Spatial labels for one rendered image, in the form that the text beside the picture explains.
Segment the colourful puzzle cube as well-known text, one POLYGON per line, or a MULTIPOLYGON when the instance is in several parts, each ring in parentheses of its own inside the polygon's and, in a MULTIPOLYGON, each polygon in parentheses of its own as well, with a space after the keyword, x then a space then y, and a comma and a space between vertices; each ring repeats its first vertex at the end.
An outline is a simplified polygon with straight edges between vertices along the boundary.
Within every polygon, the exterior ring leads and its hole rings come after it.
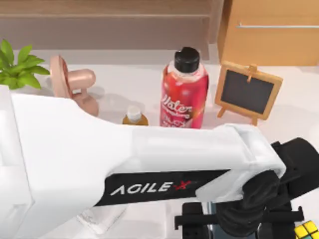
POLYGON ((296 239, 319 239, 319 228, 313 221, 307 221, 294 229, 296 239))

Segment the small brown bottle white cap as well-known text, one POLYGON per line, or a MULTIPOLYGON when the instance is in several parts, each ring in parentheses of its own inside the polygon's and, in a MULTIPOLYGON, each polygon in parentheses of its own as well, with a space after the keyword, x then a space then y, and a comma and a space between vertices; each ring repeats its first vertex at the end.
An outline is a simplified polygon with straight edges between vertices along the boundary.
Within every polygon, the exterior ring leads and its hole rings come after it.
POLYGON ((129 106, 122 124, 128 125, 149 125, 148 119, 137 106, 129 106))

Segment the wooden framed blackboard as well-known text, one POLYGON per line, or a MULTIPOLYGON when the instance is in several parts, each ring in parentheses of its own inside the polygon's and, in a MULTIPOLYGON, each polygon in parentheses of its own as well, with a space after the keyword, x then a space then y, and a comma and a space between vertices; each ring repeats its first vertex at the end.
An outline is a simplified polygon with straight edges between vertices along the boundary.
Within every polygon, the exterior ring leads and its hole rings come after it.
POLYGON ((217 116, 231 111, 251 119, 267 120, 283 79, 258 70, 257 65, 248 67, 224 61, 216 88, 215 104, 221 106, 217 116))

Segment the red bottle with black cap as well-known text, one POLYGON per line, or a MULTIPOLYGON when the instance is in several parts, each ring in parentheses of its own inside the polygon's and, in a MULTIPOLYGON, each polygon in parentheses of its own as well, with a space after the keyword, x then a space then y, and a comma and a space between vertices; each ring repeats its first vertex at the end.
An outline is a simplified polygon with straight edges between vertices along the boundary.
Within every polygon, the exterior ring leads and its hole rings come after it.
POLYGON ((176 51, 163 70, 159 124, 200 129, 209 88, 209 76, 192 47, 176 51))

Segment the wooden cupboard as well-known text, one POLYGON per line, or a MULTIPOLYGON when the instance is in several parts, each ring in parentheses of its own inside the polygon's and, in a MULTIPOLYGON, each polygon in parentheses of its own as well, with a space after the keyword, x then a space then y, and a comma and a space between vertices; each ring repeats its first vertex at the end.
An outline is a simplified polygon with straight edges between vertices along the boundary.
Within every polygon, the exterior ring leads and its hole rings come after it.
POLYGON ((220 61, 259 66, 319 64, 319 29, 251 29, 244 25, 319 25, 319 0, 224 0, 220 61))

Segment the pink pacifier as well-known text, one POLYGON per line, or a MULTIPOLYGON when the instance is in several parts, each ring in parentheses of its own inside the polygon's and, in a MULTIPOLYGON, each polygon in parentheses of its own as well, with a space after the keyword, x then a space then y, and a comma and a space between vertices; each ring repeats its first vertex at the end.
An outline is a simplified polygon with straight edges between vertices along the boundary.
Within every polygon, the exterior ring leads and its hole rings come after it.
POLYGON ((92 70, 69 71, 65 60, 56 55, 50 58, 50 79, 54 96, 74 100, 82 110, 95 117, 99 114, 97 101, 87 92, 96 82, 92 70))

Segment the wooden open shelves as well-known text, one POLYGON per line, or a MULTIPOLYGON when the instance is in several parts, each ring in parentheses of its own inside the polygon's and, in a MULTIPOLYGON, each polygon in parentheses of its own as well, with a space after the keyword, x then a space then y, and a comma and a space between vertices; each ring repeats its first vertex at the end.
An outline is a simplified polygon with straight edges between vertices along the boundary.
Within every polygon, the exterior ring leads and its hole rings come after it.
POLYGON ((224 0, 0 0, 0 39, 13 48, 205 51, 224 0))

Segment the green potted plant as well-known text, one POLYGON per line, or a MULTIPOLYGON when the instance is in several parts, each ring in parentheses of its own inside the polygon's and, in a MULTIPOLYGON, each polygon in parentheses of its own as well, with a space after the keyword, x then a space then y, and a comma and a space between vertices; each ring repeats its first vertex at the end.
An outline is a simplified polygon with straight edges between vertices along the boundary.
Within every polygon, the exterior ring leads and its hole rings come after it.
POLYGON ((0 85, 6 85, 11 90, 31 86, 40 89, 41 85, 35 75, 49 75, 50 72, 40 64, 45 60, 31 54, 32 45, 22 47, 17 60, 12 45, 2 39, 0 42, 0 85))

